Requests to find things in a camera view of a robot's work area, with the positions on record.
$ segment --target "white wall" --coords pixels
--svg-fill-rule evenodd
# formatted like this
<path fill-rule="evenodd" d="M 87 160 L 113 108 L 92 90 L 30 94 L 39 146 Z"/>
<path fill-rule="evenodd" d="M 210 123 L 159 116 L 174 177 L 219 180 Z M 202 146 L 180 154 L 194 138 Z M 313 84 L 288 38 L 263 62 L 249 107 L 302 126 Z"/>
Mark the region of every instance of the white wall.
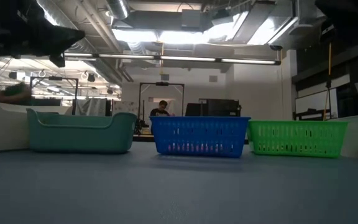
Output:
<path fill-rule="evenodd" d="M 253 119 L 292 119 L 295 110 L 296 52 L 289 50 L 281 66 L 235 64 L 226 76 L 227 97 L 239 100 L 241 115 Z"/>

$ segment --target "cable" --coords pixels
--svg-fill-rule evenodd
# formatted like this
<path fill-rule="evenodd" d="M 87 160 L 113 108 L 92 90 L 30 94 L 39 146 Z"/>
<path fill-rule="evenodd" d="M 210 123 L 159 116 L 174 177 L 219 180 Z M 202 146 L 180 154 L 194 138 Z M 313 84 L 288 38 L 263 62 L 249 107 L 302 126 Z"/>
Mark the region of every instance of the cable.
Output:
<path fill-rule="evenodd" d="M 0 69 L 0 71 L 1 71 L 2 69 L 4 69 L 6 66 L 8 66 L 8 65 L 11 63 L 12 59 L 13 59 L 13 58 L 10 58 L 10 59 L 5 63 L 5 65 L 2 66 L 2 68 Z"/>
<path fill-rule="evenodd" d="M 177 8 L 177 12 L 179 12 L 180 6 L 185 3 L 186 5 L 190 6 L 192 10 L 194 10 L 193 6 L 191 6 L 190 4 L 188 4 L 187 2 L 181 2 Z"/>
<path fill-rule="evenodd" d="M 327 95 L 326 95 L 326 103 L 324 106 L 324 113 L 323 113 L 323 121 L 326 120 L 326 110 L 327 110 L 327 101 L 329 100 L 329 108 L 331 109 L 331 94 L 330 94 L 330 87 L 331 87 L 331 81 L 330 81 L 330 76 L 331 76 L 331 51 L 332 51 L 332 46 L 331 43 L 329 43 L 329 52 L 328 52 L 328 81 L 327 81 Z M 329 110 L 329 117 L 332 118 L 332 111 Z"/>

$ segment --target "black object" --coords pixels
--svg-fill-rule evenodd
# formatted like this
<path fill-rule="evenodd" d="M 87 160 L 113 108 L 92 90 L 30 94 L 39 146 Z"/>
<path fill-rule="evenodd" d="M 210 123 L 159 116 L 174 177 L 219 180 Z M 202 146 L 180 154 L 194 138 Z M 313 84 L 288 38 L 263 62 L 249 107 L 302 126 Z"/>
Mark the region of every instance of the black object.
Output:
<path fill-rule="evenodd" d="M 185 116 L 208 116 L 208 106 L 205 103 L 188 103 Z"/>
<path fill-rule="evenodd" d="M 30 89 L 33 89 L 33 84 L 32 81 L 34 79 L 38 79 L 38 82 L 34 85 L 36 86 L 39 82 L 41 82 L 44 78 L 41 77 L 30 77 Z M 73 100 L 73 111 L 72 111 L 72 115 L 75 115 L 75 110 L 76 110 L 76 106 L 77 106 L 77 94 L 78 94 L 78 79 L 77 78 L 63 78 L 63 77 L 48 77 L 49 80 L 55 80 L 55 81 L 59 81 L 59 80 L 73 80 L 75 81 L 75 94 L 74 94 L 74 100 Z"/>
<path fill-rule="evenodd" d="M 240 116 L 241 106 L 238 100 L 200 99 L 206 100 L 207 116 Z"/>
<path fill-rule="evenodd" d="M 85 37 L 82 30 L 53 26 L 36 0 L 0 0 L 0 56 L 49 56 L 64 67 L 64 51 Z"/>
<path fill-rule="evenodd" d="M 61 99 L 32 99 L 32 106 L 61 106 Z"/>
<path fill-rule="evenodd" d="M 88 75 L 88 81 L 89 82 L 94 82 L 95 81 L 94 74 L 91 73 L 91 74 Z"/>
<path fill-rule="evenodd" d="M 278 51 L 278 50 L 282 50 L 283 47 L 279 45 L 270 45 L 270 49 Z"/>
<path fill-rule="evenodd" d="M 316 6 L 332 22 L 338 38 L 358 43 L 358 1 L 316 0 Z"/>
<path fill-rule="evenodd" d="M 326 114 L 331 114 L 331 110 L 327 109 Z M 293 113 L 293 119 L 299 120 L 299 121 L 323 121 L 324 120 L 324 110 L 316 110 L 309 108 L 308 111 L 302 112 L 302 113 Z"/>
<path fill-rule="evenodd" d="M 142 96 L 142 85 L 156 85 L 156 86 L 180 85 L 183 88 L 183 91 L 181 94 L 181 115 L 183 116 L 183 105 L 185 104 L 185 84 L 156 82 L 156 83 L 140 83 L 139 84 L 139 106 L 137 108 L 137 117 L 138 118 L 140 118 L 140 97 Z"/>
<path fill-rule="evenodd" d="M 11 79 L 16 79 L 17 78 L 17 72 L 9 72 L 8 77 L 11 78 Z"/>
<path fill-rule="evenodd" d="M 51 80 L 51 81 L 62 81 L 62 80 L 63 80 L 63 77 L 51 76 L 51 77 L 48 77 L 48 80 Z"/>

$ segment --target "desk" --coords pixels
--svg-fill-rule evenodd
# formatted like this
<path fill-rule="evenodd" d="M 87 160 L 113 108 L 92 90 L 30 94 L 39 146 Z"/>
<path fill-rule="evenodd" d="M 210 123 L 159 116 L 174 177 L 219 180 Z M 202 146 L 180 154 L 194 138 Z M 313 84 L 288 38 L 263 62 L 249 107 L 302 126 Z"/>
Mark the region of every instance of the desk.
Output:
<path fill-rule="evenodd" d="M 358 160 L 1 152 L 4 223 L 358 224 Z"/>

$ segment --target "ceiling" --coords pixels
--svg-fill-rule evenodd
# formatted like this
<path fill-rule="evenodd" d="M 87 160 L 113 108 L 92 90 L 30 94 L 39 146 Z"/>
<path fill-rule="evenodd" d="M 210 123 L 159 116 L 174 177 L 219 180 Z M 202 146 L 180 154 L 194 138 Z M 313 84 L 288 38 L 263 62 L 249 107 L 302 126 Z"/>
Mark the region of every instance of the ceiling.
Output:
<path fill-rule="evenodd" d="M 38 0 L 39 2 L 48 2 L 54 7 L 49 8 L 49 14 L 53 18 L 65 18 L 67 21 L 62 24 L 62 21 L 54 21 L 60 26 L 67 26 L 77 28 L 85 31 L 86 38 L 82 40 L 89 45 L 88 52 L 97 53 L 126 53 L 132 54 L 133 49 L 129 44 L 123 40 L 117 40 L 111 28 L 116 27 L 120 21 L 112 21 L 106 7 L 105 0 Z M 216 29 L 215 35 L 220 35 L 224 38 L 217 38 L 207 42 L 199 42 L 197 44 L 186 43 L 188 39 L 182 38 L 184 43 L 165 43 L 163 47 L 156 45 L 154 42 L 141 42 L 142 49 L 147 54 L 164 54 L 173 56 L 193 56 L 193 57 L 221 57 L 221 58 L 254 58 L 260 60 L 275 60 L 277 52 L 265 45 L 251 45 L 264 44 L 273 36 L 283 30 L 283 26 L 288 24 L 292 18 L 299 18 L 297 23 L 289 24 L 285 32 L 273 42 L 274 45 L 282 45 L 284 49 L 303 48 L 318 41 L 319 24 L 323 21 L 322 17 L 311 16 L 311 14 L 302 13 L 300 9 L 295 9 L 292 5 L 292 0 L 276 0 L 276 1 L 245 1 L 245 0 L 189 0 L 187 2 L 180 2 L 177 0 L 129 0 L 132 11 L 142 12 L 143 16 L 152 15 L 148 11 L 160 11 L 168 14 L 180 14 L 183 9 L 196 9 L 208 12 L 206 15 L 214 15 L 218 9 L 224 9 L 230 6 L 230 16 L 233 17 L 233 22 L 230 24 L 230 30 Z M 311 2 L 313 0 L 298 0 L 298 4 L 306 9 L 312 9 Z M 148 23 L 154 22 L 154 27 L 159 26 L 160 21 L 166 18 L 158 17 L 154 20 L 147 18 L 142 21 L 144 26 Z M 301 32 L 293 32 L 291 30 L 298 24 L 311 24 L 311 28 Z M 154 29 L 156 37 L 161 38 L 164 30 Z M 233 33 L 233 38 L 229 39 L 229 34 Z M 126 68 L 141 68 L 147 70 L 160 67 L 159 61 L 147 60 L 123 60 L 117 62 L 115 59 L 107 58 L 102 61 L 104 67 L 100 68 L 100 63 L 90 62 L 72 62 L 67 61 L 65 68 L 57 68 L 48 60 L 33 58 L 23 58 L 21 60 L 11 60 L 4 58 L 1 60 L 0 66 L 5 66 L 7 71 L 25 71 L 37 74 L 41 70 L 47 71 L 50 74 L 58 76 L 67 76 L 79 78 L 80 86 L 97 85 L 98 93 L 105 94 L 107 87 L 111 84 L 121 85 L 122 82 L 133 82 L 131 74 L 127 71 L 132 71 Z M 163 62 L 164 67 L 168 68 L 209 68 L 220 70 L 221 73 L 227 72 L 230 64 L 226 63 L 203 63 L 203 62 L 181 62 L 169 61 Z M 88 83 L 86 79 L 81 76 L 85 72 L 93 72 L 98 74 L 95 83 Z"/>

